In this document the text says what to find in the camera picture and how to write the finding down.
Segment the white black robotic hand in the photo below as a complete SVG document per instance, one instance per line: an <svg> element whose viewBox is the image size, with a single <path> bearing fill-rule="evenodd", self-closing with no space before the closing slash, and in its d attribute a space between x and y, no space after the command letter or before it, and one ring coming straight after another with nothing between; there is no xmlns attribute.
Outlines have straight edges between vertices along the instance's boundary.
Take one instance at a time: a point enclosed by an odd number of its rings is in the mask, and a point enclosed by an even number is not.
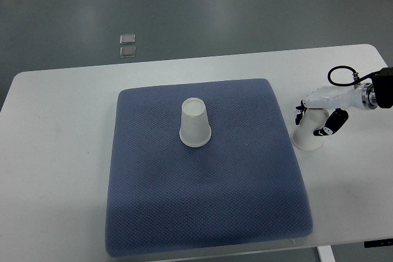
<svg viewBox="0 0 393 262"><path fill-rule="evenodd" d="M301 100L295 108L295 124L299 125L307 109L332 110L324 126L314 131L315 136L330 136L335 134L348 120L347 110L355 107L360 110L366 109L361 102L361 88L354 91L354 87L321 87L311 92Z"/></svg>

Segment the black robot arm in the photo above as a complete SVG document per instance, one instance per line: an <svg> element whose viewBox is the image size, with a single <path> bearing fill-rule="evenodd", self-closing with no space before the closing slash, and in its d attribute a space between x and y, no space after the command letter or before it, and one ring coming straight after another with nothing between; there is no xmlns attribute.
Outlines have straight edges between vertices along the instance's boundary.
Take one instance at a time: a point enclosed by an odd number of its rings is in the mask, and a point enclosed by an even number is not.
<svg viewBox="0 0 393 262"><path fill-rule="evenodd" d="M332 80L333 71L347 69L352 72L353 81L351 83L337 83ZM354 87L354 91L362 89L361 102L366 109L392 108L392 68L383 67L381 70L371 72L363 77L347 65L339 65L331 68L327 73L327 80L335 87Z"/></svg>

